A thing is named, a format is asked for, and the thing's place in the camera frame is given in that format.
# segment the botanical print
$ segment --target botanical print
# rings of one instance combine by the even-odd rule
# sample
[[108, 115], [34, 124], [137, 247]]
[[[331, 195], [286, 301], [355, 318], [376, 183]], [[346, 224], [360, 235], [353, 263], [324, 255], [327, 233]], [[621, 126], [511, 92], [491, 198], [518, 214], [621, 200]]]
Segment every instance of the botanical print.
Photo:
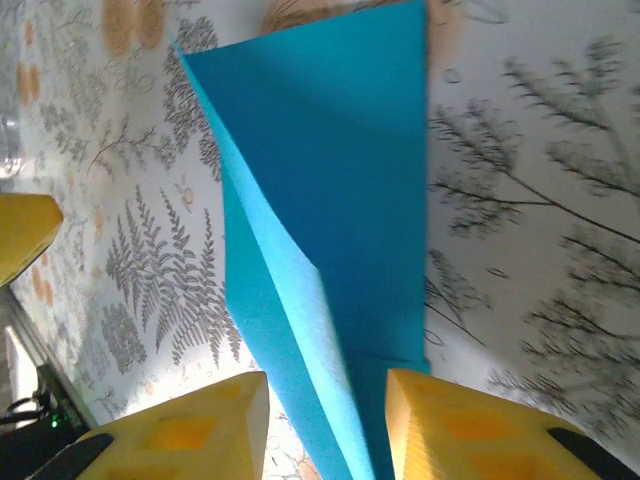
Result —
[[102, 336], [116, 361], [118, 371], [131, 370], [133, 362], [143, 364], [147, 352], [138, 337], [138, 329], [123, 304], [109, 305], [103, 309]]
[[[171, 40], [199, 52], [249, 18], [257, 35], [392, 2], [0, 2], [23, 140], [0, 188], [65, 217], [13, 289], [100, 423], [258, 368], [224, 303], [220, 152]], [[599, 5], [430, 0], [424, 335], [436, 375], [633, 454], [640, 7]], [[319, 478], [275, 395], [264, 478]]]
[[225, 307], [224, 281], [215, 272], [211, 215], [205, 209], [205, 241], [197, 258], [181, 216], [164, 191], [161, 194], [170, 240], [164, 239], [138, 186], [135, 205], [127, 202], [125, 215], [117, 216], [118, 237], [111, 242], [106, 273], [139, 315], [143, 330], [154, 320], [156, 350], [171, 336], [176, 365], [187, 348], [203, 343], [209, 344], [216, 365], [223, 342], [239, 361], [242, 340]]
[[[425, 306], [480, 345], [486, 346], [471, 333], [464, 315], [469, 310], [491, 309], [491, 297], [478, 293], [442, 252], [431, 249], [429, 260], [435, 275], [432, 277], [433, 280], [425, 278]], [[425, 332], [425, 340], [434, 346], [445, 346], [444, 341], [429, 329]]]
[[[184, 53], [196, 53], [217, 47], [218, 37], [213, 29], [213, 24], [206, 17], [199, 17], [195, 22], [182, 19], [176, 42]], [[177, 151], [183, 153], [191, 137], [200, 134], [200, 160], [211, 168], [213, 178], [219, 182], [220, 155], [218, 146], [196, 94], [191, 88], [187, 74], [171, 45], [167, 47], [164, 71], [170, 79], [164, 87], [165, 121], [172, 125]]]
[[[624, 47], [612, 37], [593, 40], [584, 51], [584, 71], [568, 60], [554, 59], [556, 76], [565, 86], [555, 86], [516, 57], [506, 59], [504, 69], [521, 98], [544, 109], [546, 121], [567, 129], [565, 140], [547, 141], [541, 152], [565, 172], [566, 182], [603, 201], [626, 198], [640, 207], [640, 183], [629, 146], [601, 103], [610, 91], [624, 88], [618, 77]], [[567, 229], [558, 244], [569, 260], [571, 288], [540, 299], [523, 318], [539, 333], [523, 340], [521, 351], [540, 373], [518, 377], [509, 370], [494, 371], [488, 386], [571, 416], [598, 438], [627, 435], [631, 425], [640, 424], [640, 334], [609, 326], [608, 316], [640, 305], [640, 238], [543, 193], [523, 177], [518, 159], [525, 138], [518, 124], [489, 100], [470, 100], [464, 112], [437, 106], [431, 127], [465, 165], [465, 171], [443, 169], [431, 186], [440, 202], [457, 212], [449, 225], [451, 235], [488, 237], [549, 209], [566, 216]], [[601, 136], [613, 157], [601, 157], [594, 144], [574, 140], [575, 127], [590, 129], [594, 141]], [[526, 195], [501, 195], [505, 182]], [[442, 271], [442, 259], [432, 261]]]

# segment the black cable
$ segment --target black cable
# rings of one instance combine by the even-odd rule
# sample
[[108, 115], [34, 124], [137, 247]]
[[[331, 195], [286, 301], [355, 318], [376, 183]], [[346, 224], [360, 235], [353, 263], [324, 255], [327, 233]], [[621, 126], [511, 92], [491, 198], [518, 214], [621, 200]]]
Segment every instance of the black cable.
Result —
[[27, 420], [38, 420], [43, 416], [44, 413], [42, 410], [8, 413], [0, 416], [0, 425], [10, 425], [12, 423], [24, 422]]
[[7, 413], [12, 413], [16, 408], [21, 407], [22, 405], [25, 405], [25, 404], [33, 402], [33, 401], [34, 401], [33, 397], [32, 398], [21, 398], [20, 400], [16, 400], [15, 402], [13, 402], [11, 405], [9, 405], [7, 407]]

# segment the leaf pattern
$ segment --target leaf pattern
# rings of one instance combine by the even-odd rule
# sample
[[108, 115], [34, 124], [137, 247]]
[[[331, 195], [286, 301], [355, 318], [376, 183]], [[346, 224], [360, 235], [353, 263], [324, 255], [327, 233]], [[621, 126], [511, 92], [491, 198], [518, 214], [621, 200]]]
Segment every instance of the leaf pattern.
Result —
[[[491, 297], [480, 295], [451, 264], [446, 255], [436, 249], [429, 251], [429, 263], [435, 270], [433, 280], [425, 278], [425, 305], [444, 318], [451, 325], [465, 332], [480, 345], [485, 343], [469, 330], [464, 314], [481, 307], [491, 308]], [[432, 331], [427, 332], [427, 340], [434, 345], [444, 344]]]
[[103, 312], [102, 336], [116, 360], [118, 371], [124, 374], [131, 370], [134, 362], [144, 363], [147, 352], [140, 342], [138, 329], [123, 304], [109, 305]]
[[[627, 146], [600, 103], [604, 94], [620, 86], [617, 75], [623, 68], [619, 60], [623, 48], [624, 44], [612, 37], [595, 39], [585, 50], [584, 72], [566, 60], [554, 59], [557, 77], [566, 81], [562, 88], [515, 57], [508, 58], [504, 67], [505, 75], [515, 82], [512, 87], [524, 92], [521, 97], [547, 110], [545, 121], [560, 118], [560, 126], [588, 128], [609, 142], [614, 155], [611, 159], [599, 158], [591, 143], [572, 139], [547, 142], [546, 158], [567, 174], [566, 181], [584, 186], [593, 197], [616, 195], [640, 206]], [[571, 416], [598, 438], [620, 438], [634, 423], [640, 424], [640, 335], [608, 327], [610, 313], [605, 302], [637, 307], [640, 238], [619, 225], [601, 221], [587, 209], [545, 194], [523, 178], [518, 160], [524, 139], [514, 122], [504, 120], [489, 105], [489, 101], [471, 100], [462, 113], [436, 107], [431, 128], [460, 156], [466, 171], [444, 168], [431, 184], [431, 191], [459, 213], [451, 220], [450, 231], [462, 237], [487, 238], [544, 211], [564, 214], [572, 230], [561, 235], [559, 244], [569, 261], [566, 276], [572, 290], [558, 289], [524, 315], [523, 321], [538, 335], [522, 340], [520, 348], [537, 372], [519, 376], [509, 369], [494, 370], [486, 386], [502, 396]], [[521, 193], [501, 195], [505, 186]], [[463, 283], [461, 293], [459, 278], [451, 273], [450, 264], [438, 256], [432, 260], [444, 284], [435, 293], [429, 284], [427, 305], [437, 308], [436, 300], [445, 300], [453, 315], [438, 313], [465, 328], [460, 299], [465, 290], [473, 290], [465, 289]]]
[[191, 235], [182, 218], [162, 190], [161, 196], [171, 226], [171, 241], [159, 240], [162, 229], [138, 185], [137, 216], [129, 203], [125, 204], [126, 219], [118, 216], [118, 234], [111, 242], [107, 275], [140, 316], [143, 330], [155, 321], [156, 349], [171, 335], [176, 365], [190, 347], [204, 343], [209, 343], [216, 365], [225, 342], [239, 361], [241, 337], [226, 310], [224, 282], [215, 273], [210, 213], [204, 211], [205, 241], [197, 261], [189, 248]]

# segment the yellow plastic piece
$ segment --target yellow plastic piece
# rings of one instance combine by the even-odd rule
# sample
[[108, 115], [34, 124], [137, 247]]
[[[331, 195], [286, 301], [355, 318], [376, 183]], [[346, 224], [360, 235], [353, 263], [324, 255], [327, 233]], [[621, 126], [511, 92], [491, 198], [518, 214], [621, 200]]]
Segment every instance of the yellow plastic piece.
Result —
[[599, 480], [547, 433], [570, 423], [418, 372], [389, 371], [386, 419], [396, 480]]
[[51, 245], [62, 220], [55, 200], [47, 195], [0, 193], [0, 287]]
[[78, 480], [260, 480], [268, 424], [267, 377], [243, 373], [92, 430], [115, 440]]

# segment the plant illustration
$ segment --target plant illustration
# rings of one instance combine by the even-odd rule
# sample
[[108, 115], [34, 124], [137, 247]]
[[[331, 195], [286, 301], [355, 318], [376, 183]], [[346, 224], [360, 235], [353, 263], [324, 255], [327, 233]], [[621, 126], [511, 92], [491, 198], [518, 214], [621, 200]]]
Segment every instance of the plant illustration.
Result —
[[95, 28], [93, 25], [93, 8], [78, 7], [65, 10], [66, 4], [58, 10], [50, 7], [56, 14], [62, 14], [58, 23], [58, 15], [47, 15], [46, 25], [39, 35], [43, 51], [51, 52], [46, 58], [55, 62], [55, 73], [61, 75], [67, 86], [71, 104], [76, 113], [86, 124], [95, 129], [102, 113], [102, 102], [107, 93], [107, 85], [102, 71], [92, 67], [89, 61], [90, 47], [87, 37]]
[[[573, 127], [575, 133], [588, 129], [602, 135], [612, 154], [603, 157], [593, 144], [572, 139], [549, 141], [544, 148], [549, 164], [559, 166], [566, 180], [582, 186], [586, 194], [637, 208], [640, 184], [633, 159], [601, 103], [621, 85], [617, 74], [623, 67], [618, 59], [623, 47], [611, 37], [596, 39], [585, 50], [583, 71], [566, 60], [553, 60], [561, 86], [516, 58], [507, 59], [504, 67], [520, 98], [544, 110], [545, 121], [556, 120], [558, 127]], [[623, 309], [640, 304], [640, 238], [525, 180], [518, 171], [524, 138], [515, 122], [488, 100], [471, 100], [463, 113], [440, 106], [431, 126], [466, 166], [464, 173], [442, 170], [431, 185], [440, 201], [457, 212], [449, 225], [453, 235], [484, 238], [542, 210], [561, 212], [569, 226], [559, 245], [567, 254], [571, 288], [539, 301], [525, 315], [538, 334], [521, 348], [539, 372], [519, 377], [496, 371], [488, 387], [575, 416], [600, 437], [623, 435], [631, 422], [640, 423], [640, 335], [613, 329], [608, 317], [612, 302]], [[519, 188], [520, 194], [500, 195], [504, 190], [499, 187], [506, 184]]]
[[94, 400], [93, 403], [99, 403], [104, 411], [109, 415], [111, 420], [116, 420], [120, 418], [129, 404], [129, 400], [126, 398], [117, 402], [115, 399], [115, 389], [112, 386], [109, 386], [103, 393], [102, 397], [98, 397]]
[[[218, 46], [213, 23], [206, 17], [199, 17], [194, 22], [180, 20], [176, 41], [186, 54]], [[169, 83], [164, 87], [165, 121], [172, 125], [178, 153], [184, 153], [191, 137], [200, 134], [200, 161], [211, 168], [214, 179], [220, 181], [220, 156], [216, 141], [173, 46], [167, 47], [164, 71], [169, 77]]]
[[147, 352], [140, 342], [138, 328], [122, 303], [103, 308], [102, 336], [107, 342], [109, 351], [116, 360], [118, 371], [125, 374], [134, 362], [143, 364]]
[[175, 149], [169, 135], [162, 134], [157, 138], [155, 127], [149, 128], [139, 135], [131, 133], [129, 117], [125, 116], [117, 129], [112, 126], [111, 119], [105, 122], [102, 139], [98, 151], [93, 156], [87, 172], [95, 165], [100, 165], [115, 180], [113, 159], [121, 160], [126, 172], [131, 168], [131, 158], [140, 167], [145, 167], [148, 154], [169, 170], [175, 161]]
[[93, 390], [96, 380], [102, 380], [111, 367], [109, 355], [102, 342], [87, 335], [82, 339], [82, 347], [76, 361], [74, 371], [80, 377], [82, 385]]
[[144, 47], [134, 49], [124, 60], [111, 59], [104, 68], [112, 76], [113, 86], [125, 96], [148, 93], [153, 88], [156, 77], [141, 73], [137, 62], [143, 59]]
[[135, 211], [129, 202], [118, 215], [106, 272], [123, 293], [146, 331], [155, 320], [156, 349], [171, 335], [172, 357], [179, 365], [190, 347], [209, 343], [216, 365], [226, 341], [240, 358], [241, 337], [225, 307], [224, 282], [215, 273], [213, 225], [204, 211], [205, 241], [199, 258], [191, 235], [168, 197], [161, 192], [171, 225], [167, 240], [136, 189]]
[[[432, 276], [434, 280], [425, 278], [425, 306], [484, 346], [484, 342], [469, 331], [464, 313], [481, 307], [491, 308], [490, 297], [480, 295], [439, 250], [429, 250], [429, 263], [435, 275]], [[426, 339], [432, 344], [442, 345], [440, 337], [430, 330]]]
[[64, 107], [53, 103], [40, 104], [40, 116], [47, 132], [55, 132], [55, 140], [61, 154], [69, 155], [74, 162], [87, 158], [89, 141], [78, 136], [74, 115]]

